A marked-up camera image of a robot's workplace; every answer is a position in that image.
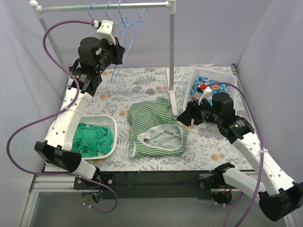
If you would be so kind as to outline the green striped tank top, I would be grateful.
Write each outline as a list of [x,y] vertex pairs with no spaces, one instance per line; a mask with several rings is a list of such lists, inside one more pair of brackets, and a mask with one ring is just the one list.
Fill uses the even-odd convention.
[[181,157],[187,151],[190,131],[172,116],[171,102],[164,97],[131,105],[127,121],[131,125],[129,156]]

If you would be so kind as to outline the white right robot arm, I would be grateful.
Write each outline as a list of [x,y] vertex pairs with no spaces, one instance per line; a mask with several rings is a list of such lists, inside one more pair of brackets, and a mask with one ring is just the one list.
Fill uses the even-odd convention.
[[209,122],[217,125],[223,135],[258,173],[256,179],[247,176],[231,163],[215,168],[213,180],[220,188],[228,185],[253,198],[264,215],[278,221],[303,204],[303,184],[286,174],[266,149],[262,150],[251,124],[236,115],[233,99],[227,93],[213,95],[212,103],[190,101],[177,120],[186,126]]

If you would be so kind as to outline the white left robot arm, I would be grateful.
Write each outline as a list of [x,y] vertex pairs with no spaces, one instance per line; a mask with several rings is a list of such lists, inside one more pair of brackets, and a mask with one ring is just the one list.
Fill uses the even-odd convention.
[[90,189],[100,186],[100,170],[85,161],[80,153],[72,151],[72,141],[80,119],[102,81],[102,73],[111,65],[122,64],[125,48],[118,38],[111,43],[107,39],[87,37],[81,40],[79,58],[75,60],[61,110],[51,124],[43,142],[36,142],[35,151],[45,162],[84,178]]

